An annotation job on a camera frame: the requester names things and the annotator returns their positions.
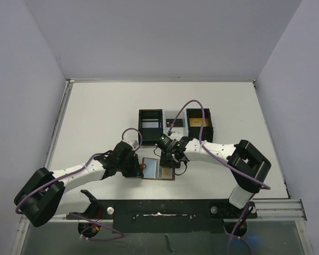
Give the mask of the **black white card sorting tray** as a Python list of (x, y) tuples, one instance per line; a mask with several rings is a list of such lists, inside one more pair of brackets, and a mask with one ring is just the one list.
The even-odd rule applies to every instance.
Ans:
[[(143, 146), (154, 146), (163, 134), (167, 134), (171, 131), (173, 134), (192, 137), (198, 139), (200, 137), (200, 127), (190, 127), (190, 118), (208, 118), (210, 126), (203, 127), (202, 140), (208, 142), (213, 141), (214, 129), (211, 120), (211, 113), (208, 108), (204, 109), (205, 116), (202, 116), (202, 110), (200, 108), (185, 108), (181, 113), (178, 113), (175, 109), (140, 109), (138, 117), (138, 130), (141, 135), (139, 141)], [(166, 119), (173, 118), (183, 119), (183, 127), (166, 127)], [(142, 128), (142, 122), (144, 121), (158, 121), (160, 123), (159, 128)]]

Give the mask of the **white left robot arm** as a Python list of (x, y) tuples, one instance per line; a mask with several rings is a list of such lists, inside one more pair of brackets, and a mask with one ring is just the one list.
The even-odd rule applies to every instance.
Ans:
[(98, 205), (92, 199), (61, 203), (65, 193), (93, 181), (101, 181), (120, 172), (126, 178), (142, 177), (136, 151), (136, 140), (120, 141), (113, 150), (93, 154), (86, 163), (57, 171), (42, 167), (14, 198), (15, 212), (25, 215), (35, 227), (46, 224), (53, 216), (81, 213), (85, 218), (97, 214)]

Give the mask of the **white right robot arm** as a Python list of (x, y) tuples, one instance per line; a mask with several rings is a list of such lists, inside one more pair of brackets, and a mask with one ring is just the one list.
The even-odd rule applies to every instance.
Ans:
[(261, 189), (270, 189), (264, 181), (272, 164), (247, 140), (236, 144), (217, 144), (164, 134), (156, 145), (166, 159), (165, 166), (177, 168), (181, 162), (205, 162), (228, 168), (237, 183), (226, 204), (227, 213), (232, 217), (244, 213), (247, 202)]

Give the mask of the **brown leather card holder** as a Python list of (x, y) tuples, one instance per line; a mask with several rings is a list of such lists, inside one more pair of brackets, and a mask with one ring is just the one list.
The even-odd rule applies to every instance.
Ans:
[(142, 179), (157, 180), (157, 181), (174, 181), (175, 180), (174, 168), (172, 168), (174, 178), (171, 180), (160, 178), (160, 171), (162, 168), (168, 168), (168, 167), (160, 166), (159, 159), (143, 157), (142, 165), (141, 165), (141, 170), (143, 173)]

